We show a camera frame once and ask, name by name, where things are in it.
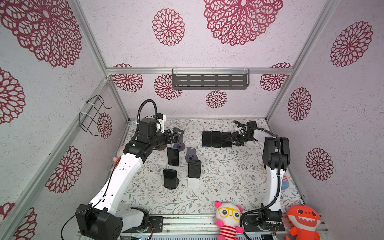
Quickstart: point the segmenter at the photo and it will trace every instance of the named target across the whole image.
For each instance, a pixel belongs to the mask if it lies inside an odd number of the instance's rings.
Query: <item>floral tablecloth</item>
[[[247,119],[237,121],[246,123]],[[268,129],[264,120],[258,126]],[[177,189],[164,188],[163,169],[168,168],[167,151],[156,151],[133,177],[121,199],[118,213],[123,214],[131,207],[141,207],[150,214],[211,214],[214,203],[233,202],[243,209],[260,207],[265,196],[266,171],[263,167],[263,146],[259,142],[246,142],[245,146],[231,148],[206,148],[201,146],[203,130],[234,131],[232,120],[168,120],[166,129],[177,127],[184,130],[186,147],[196,148],[202,161],[199,189],[187,187],[188,164],[186,150],[180,152],[180,166]],[[135,121],[129,127],[126,143],[136,129]],[[283,178],[281,210],[287,212],[296,204],[302,204],[300,194],[287,171]]]

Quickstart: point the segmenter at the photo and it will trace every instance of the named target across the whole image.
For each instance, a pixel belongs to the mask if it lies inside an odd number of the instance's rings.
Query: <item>phone screen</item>
[[[221,132],[212,131],[212,147],[221,147]]]
[[[188,162],[188,177],[200,178],[201,175],[201,161],[189,160]]]
[[[164,187],[168,189],[175,189],[177,187],[177,171],[173,169],[164,169]]]
[[[170,166],[179,166],[180,160],[179,160],[179,150],[176,148],[169,147],[167,148],[167,155],[168,155],[168,164]]]
[[[232,147],[231,132],[223,132],[221,134],[221,147]]]
[[[212,147],[212,131],[203,131],[201,146]]]

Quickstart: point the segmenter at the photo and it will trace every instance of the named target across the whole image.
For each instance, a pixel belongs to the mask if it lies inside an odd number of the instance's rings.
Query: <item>red striped shirt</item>
[[[230,226],[222,226],[219,235],[223,235],[226,240],[233,240],[236,238],[236,228]]]

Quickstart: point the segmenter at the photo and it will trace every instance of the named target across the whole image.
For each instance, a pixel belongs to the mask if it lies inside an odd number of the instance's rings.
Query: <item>purple phone stand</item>
[[[179,137],[179,141],[177,143],[173,144],[173,148],[178,149],[179,152],[182,152],[185,149],[185,144],[183,143],[183,139],[184,139],[184,137],[181,136],[181,137]]]
[[[189,160],[197,160],[196,148],[187,147],[187,155],[185,156],[185,160],[186,162],[189,162]]]

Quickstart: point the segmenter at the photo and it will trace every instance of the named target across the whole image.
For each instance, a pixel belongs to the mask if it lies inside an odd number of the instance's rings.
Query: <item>cable tie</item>
[[[91,117],[88,113],[85,113],[85,112],[81,112],[81,113],[84,113],[84,114],[88,115],[89,117]]]

